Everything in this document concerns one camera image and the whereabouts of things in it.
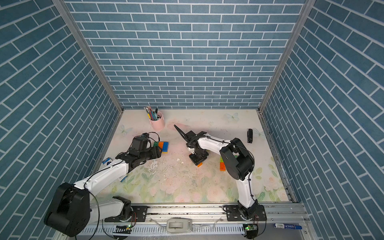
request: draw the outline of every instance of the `black cable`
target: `black cable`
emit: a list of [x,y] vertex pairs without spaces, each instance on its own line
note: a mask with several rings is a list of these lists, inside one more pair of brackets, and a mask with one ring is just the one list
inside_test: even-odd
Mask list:
[[249,192],[251,193],[251,198],[254,202],[256,202],[256,200],[253,198],[254,195],[252,194],[252,190],[251,190],[251,174],[252,174],[252,171],[253,169],[255,168],[255,157],[253,156],[253,154],[251,153],[251,151],[249,151],[248,149],[246,149],[245,147],[242,147],[242,146],[239,146],[237,144],[234,144],[234,143],[230,143],[230,142],[224,142],[223,141],[219,141],[219,140],[216,140],[216,139],[213,139],[211,138],[210,136],[207,136],[207,138],[211,139],[211,140],[214,140],[214,141],[217,141],[217,142],[222,142],[222,143],[228,143],[228,144],[232,144],[234,146],[237,146],[237,147],[240,147],[240,148],[243,148],[245,150],[247,150],[249,152],[249,154],[252,156],[252,159],[253,159],[253,164],[252,164],[252,170],[249,172],[249,175],[248,175],[248,186],[249,186]]
[[191,140],[189,140],[188,145],[190,145],[193,141],[198,140],[199,138],[202,138],[202,137],[207,137],[207,136],[205,136],[205,135],[195,136],[195,137],[191,138]]
[[259,235],[257,235],[256,237],[258,237],[258,236],[260,236],[261,234],[263,234],[264,233],[264,231],[265,231],[265,229],[266,229],[266,218],[265,218],[265,225],[264,225],[264,230],[262,231],[262,233],[260,233]]
[[150,138],[150,139],[152,139],[154,142],[156,142],[156,140],[155,140],[155,139],[153,139],[153,138],[151,138],[151,137],[148,137],[148,138]]
[[108,237],[113,238],[113,239],[116,240],[116,238],[114,238],[114,237],[108,235],[108,233],[105,232],[105,230],[104,230],[104,225],[103,225],[103,219],[101,220],[101,227],[103,228],[103,232],[105,233],[105,235],[107,235]]
[[154,133],[157,135],[157,137],[159,138],[159,142],[160,142],[160,136],[157,134],[157,132],[149,132],[149,133]]
[[223,207],[223,211],[225,211],[226,213],[231,213],[231,211],[225,210],[224,207]]
[[92,196],[93,198],[95,199],[96,201],[96,204],[97,204],[97,211],[98,211],[98,220],[97,220],[97,225],[96,225],[96,229],[95,231],[93,232],[92,236],[88,239],[88,240],[91,240],[93,238],[93,236],[95,236],[96,232],[97,232],[97,229],[99,228],[99,222],[100,222],[100,207],[99,207],[99,202],[97,201],[95,195],[93,195],[93,193],[91,193],[90,191],[88,191]]
[[133,144],[133,140],[132,140],[131,144],[129,145],[129,148],[128,148],[128,150],[126,152],[129,151],[129,149],[132,147],[132,144]]
[[131,228],[133,228],[135,225],[136,225],[136,218],[137,218],[137,214],[136,212],[132,212],[132,220],[131,220],[131,224],[132,224],[132,221],[133,221],[133,214],[135,214],[135,222],[133,223],[133,225],[131,226]]
[[[118,164],[120,164],[120,163],[122,163],[124,160],[121,160],[121,162],[119,162],[119,163],[116,163],[116,164],[114,164],[114,165],[112,165],[112,166],[109,166],[109,167],[106,167],[106,168],[103,168],[103,169],[101,169],[101,170],[99,170],[99,171],[97,171],[96,173],[99,173],[99,172],[101,172],[101,171],[104,171],[104,170],[106,170],[106,169],[109,169],[109,168],[111,168],[111,167],[113,167],[113,166],[116,166],[116,165],[118,165]],[[87,184],[88,183],[88,180],[90,180],[96,173],[94,173],[94,174],[92,174],[88,179],[87,179],[87,181],[85,181],[85,183],[84,183],[84,189],[86,189],[86,187],[85,187],[85,184]]]

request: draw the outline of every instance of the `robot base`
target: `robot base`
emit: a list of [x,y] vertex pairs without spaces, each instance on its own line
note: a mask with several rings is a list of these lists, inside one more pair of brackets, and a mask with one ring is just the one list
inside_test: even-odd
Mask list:
[[192,160],[192,162],[197,166],[200,163],[204,162],[208,157],[207,154],[203,154],[202,156],[198,156],[197,154],[190,154],[189,158]]
[[[133,214],[134,212],[136,213],[136,222],[145,222],[145,219],[147,217],[147,210],[148,206],[130,206],[132,208],[132,213],[131,216],[135,216]],[[123,223],[124,221],[121,221],[118,217],[108,217],[104,220],[105,222],[119,222]]]
[[253,221],[256,215],[259,217],[259,222],[266,220],[264,206],[257,203],[246,209],[238,202],[238,205],[225,205],[224,210],[227,213],[227,221],[229,222]]

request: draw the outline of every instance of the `blue marker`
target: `blue marker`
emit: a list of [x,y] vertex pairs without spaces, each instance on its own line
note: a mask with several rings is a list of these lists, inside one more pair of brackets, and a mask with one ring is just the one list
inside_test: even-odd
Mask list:
[[126,179],[128,176],[125,176],[120,182],[123,182],[124,181],[124,179]]
[[284,223],[274,223],[273,226],[275,228],[303,229],[301,226],[298,226],[298,225],[284,224]]
[[110,163],[113,161],[110,157],[107,157],[106,159],[104,159],[103,161],[102,161],[102,163],[103,164],[106,164],[108,161],[110,161]]

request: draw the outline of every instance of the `orange lego brick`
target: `orange lego brick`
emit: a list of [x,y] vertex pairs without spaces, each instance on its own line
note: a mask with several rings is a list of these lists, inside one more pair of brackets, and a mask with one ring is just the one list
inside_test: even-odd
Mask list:
[[225,164],[223,162],[220,163],[220,171],[225,171]]

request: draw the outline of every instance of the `white label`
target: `white label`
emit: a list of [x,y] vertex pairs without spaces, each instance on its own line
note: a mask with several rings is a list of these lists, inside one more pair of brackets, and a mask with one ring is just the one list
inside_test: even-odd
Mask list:
[[274,223],[275,228],[284,228],[283,223]]
[[124,174],[123,176],[119,177],[119,181],[121,182],[121,180],[123,180],[127,175]]

